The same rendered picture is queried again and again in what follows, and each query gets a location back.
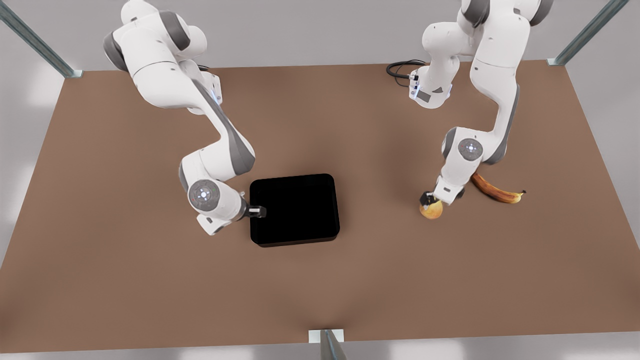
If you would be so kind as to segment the yellow round fruit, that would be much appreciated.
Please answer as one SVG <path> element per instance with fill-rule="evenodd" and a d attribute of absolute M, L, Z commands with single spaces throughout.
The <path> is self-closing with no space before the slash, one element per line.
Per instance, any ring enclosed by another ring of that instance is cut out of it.
<path fill-rule="evenodd" d="M 426 219 L 430 219 L 430 220 L 438 219 L 443 212 L 442 201 L 437 200 L 436 202 L 433 202 L 433 203 L 421 205 L 419 207 L 419 211 L 422 214 L 422 216 L 425 217 Z"/>

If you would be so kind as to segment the brown spotted banana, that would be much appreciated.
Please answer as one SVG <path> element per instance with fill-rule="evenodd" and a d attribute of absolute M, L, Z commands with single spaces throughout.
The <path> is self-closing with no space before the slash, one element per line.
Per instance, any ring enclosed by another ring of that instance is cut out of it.
<path fill-rule="evenodd" d="M 477 172 L 471 176 L 470 180 L 479 191 L 485 194 L 485 196 L 488 196 L 500 203 L 516 204 L 521 200 L 522 196 L 527 193 L 526 190 L 511 192 L 499 189 L 487 182 L 487 180 Z"/>

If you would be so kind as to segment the silver frame post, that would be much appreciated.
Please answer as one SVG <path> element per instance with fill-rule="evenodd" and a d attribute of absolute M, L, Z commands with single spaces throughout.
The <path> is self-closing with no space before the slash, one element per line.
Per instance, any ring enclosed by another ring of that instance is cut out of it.
<path fill-rule="evenodd" d="M 78 79 L 83 76 L 82 70 L 73 69 L 64 61 L 4 0 L 0 0 L 0 21 L 42 57 L 46 63 L 50 64 L 51 67 L 60 73 L 62 77 L 66 79 Z"/>
<path fill-rule="evenodd" d="M 598 32 L 620 12 L 630 0 L 608 0 L 601 10 L 556 57 L 546 59 L 551 67 L 566 66 Z"/>
<path fill-rule="evenodd" d="M 348 360 L 342 344 L 345 342 L 343 329 L 313 329 L 308 331 L 308 343 L 319 344 L 320 360 Z"/>

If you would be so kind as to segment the black square tray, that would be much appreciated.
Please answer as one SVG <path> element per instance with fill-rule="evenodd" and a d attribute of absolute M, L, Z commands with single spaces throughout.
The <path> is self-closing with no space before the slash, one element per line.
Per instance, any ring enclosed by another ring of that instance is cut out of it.
<path fill-rule="evenodd" d="M 261 248 L 332 241 L 340 231 L 338 197 L 328 173 L 261 178 L 249 187 L 250 239 Z"/>

